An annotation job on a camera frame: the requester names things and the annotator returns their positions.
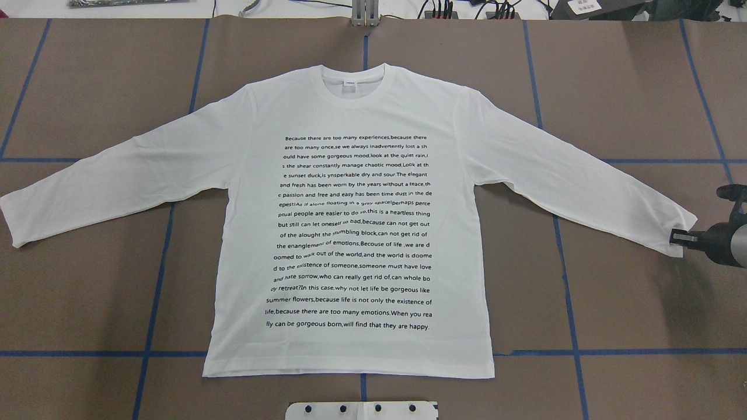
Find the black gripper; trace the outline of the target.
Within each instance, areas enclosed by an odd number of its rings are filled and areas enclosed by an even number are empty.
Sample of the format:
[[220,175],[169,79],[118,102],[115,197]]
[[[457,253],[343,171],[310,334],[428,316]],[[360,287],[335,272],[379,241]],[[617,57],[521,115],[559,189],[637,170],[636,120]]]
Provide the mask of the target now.
[[737,260],[731,250],[734,232],[736,227],[731,225],[713,225],[707,231],[698,232],[672,229],[670,244],[701,250],[711,261],[719,265],[736,265]]

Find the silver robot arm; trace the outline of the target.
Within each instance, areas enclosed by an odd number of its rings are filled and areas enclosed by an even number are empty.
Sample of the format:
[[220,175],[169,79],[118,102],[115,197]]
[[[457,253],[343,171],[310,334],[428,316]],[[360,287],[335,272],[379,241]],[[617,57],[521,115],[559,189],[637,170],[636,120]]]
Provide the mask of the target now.
[[669,242],[703,251],[719,265],[746,267],[746,215],[740,213],[746,198],[744,184],[727,184],[717,189],[718,197],[734,202],[728,222],[717,223],[707,231],[672,229]]

